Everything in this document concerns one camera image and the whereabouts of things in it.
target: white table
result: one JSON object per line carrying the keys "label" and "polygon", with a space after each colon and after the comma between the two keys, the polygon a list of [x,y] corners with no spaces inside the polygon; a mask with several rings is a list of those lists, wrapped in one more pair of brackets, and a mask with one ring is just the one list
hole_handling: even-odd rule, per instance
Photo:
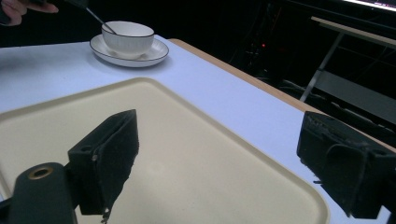
{"label": "white table", "polygon": [[146,68],[125,68],[95,57],[88,42],[0,49],[1,113],[87,91],[135,77],[161,82],[251,145],[311,183],[325,198],[332,224],[386,223],[348,218],[313,181],[296,155],[304,112],[156,36],[170,49],[165,61]]}

